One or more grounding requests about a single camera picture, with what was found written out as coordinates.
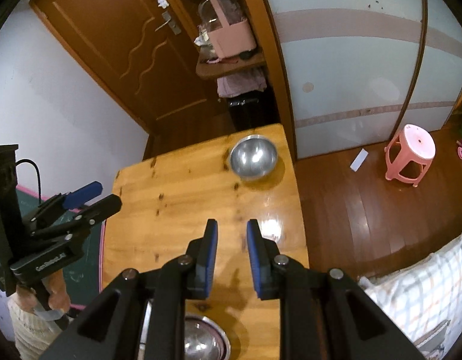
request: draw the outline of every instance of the screw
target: screw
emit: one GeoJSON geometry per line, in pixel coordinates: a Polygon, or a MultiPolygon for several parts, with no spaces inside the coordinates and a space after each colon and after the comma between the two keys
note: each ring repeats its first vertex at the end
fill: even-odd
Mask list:
{"type": "Polygon", "coordinates": [[[128,268],[122,271],[122,277],[124,280],[131,280],[134,279],[138,274],[138,271],[136,271],[134,268],[128,268]]]}
{"type": "Polygon", "coordinates": [[[284,265],[287,265],[289,263],[289,257],[284,255],[284,254],[278,254],[275,258],[274,258],[274,262],[277,264],[277,265],[281,265],[281,266],[284,266],[284,265]]]}
{"type": "Polygon", "coordinates": [[[333,268],[329,271],[329,275],[336,280],[341,280],[344,277],[343,271],[339,268],[333,268]]]}
{"type": "Polygon", "coordinates": [[[188,256],[187,254],[183,254],[182,256],[177,257],[177,263],[181,266],[188,266],[192,263],[192,257],[188,256]]]}

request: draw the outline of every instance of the white paper card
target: white paper card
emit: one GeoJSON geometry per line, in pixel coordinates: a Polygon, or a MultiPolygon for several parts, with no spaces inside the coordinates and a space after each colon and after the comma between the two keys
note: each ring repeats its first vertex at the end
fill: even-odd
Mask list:
{"type": "Polygon", "coordinates": [[[350,168],[353,171],[356,172],[359,169],[359,167],[361,166],[361,164],[364,162],[364,160],[366,159],[367,156],[368,156],[368,152],[366,150],[364,150],[364,149],[361,149],[358,156],[352,162],[350,168]]]}

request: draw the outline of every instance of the wooden table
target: wooden table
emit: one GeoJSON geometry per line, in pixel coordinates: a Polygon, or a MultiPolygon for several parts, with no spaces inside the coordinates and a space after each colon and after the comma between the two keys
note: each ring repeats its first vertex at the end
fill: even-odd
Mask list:
{"type": "Polygon", "coordinates": [[[280,251],[308,266],[296,178],[281,125],[213,139],[157,156],[117,172],[113,193],[121,211],[109,218],[104,238],[103,286],[123,269],[160,268],[218,222],[211,296],[188,301],[188,312],[206,315],[231,342],[231,359],[279,358],[279,302],[260,301],[253,290],[246,223],[256,218],[280,251]],[[229,151],[241,138],[262,134],[277,147],[275,170],[243,182],[230,169],[229,151]]]}

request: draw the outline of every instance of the door lock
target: door lock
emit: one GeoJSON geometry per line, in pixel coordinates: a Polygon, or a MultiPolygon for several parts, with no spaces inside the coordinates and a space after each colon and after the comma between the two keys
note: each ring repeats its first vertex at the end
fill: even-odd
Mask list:
{"type": "Polygon", "coordinates": [[[163,12],[162,17],[165,20],[165,22],[161,24],[158,28],[156,28],[154,32],[157,32],[157,30],[160,30],[161,28],[169,24],[169,27],[171,27],[172,32],[174,32],[174,35],[179,35],[181,33],[181,28],[179,28],[179,26],[176,24],[176,22],[171,17],[168,11],[163,12]]]}

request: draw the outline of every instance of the black trash bin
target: black trash bin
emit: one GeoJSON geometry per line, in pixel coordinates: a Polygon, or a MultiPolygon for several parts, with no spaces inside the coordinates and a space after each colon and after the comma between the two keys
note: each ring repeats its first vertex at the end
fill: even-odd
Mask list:
{"type": "Polygon", "coordinates": [[[279,123],[276,101],[270,88],[263,92],[247,92],[227,101],[236,131],[279,123]]]}

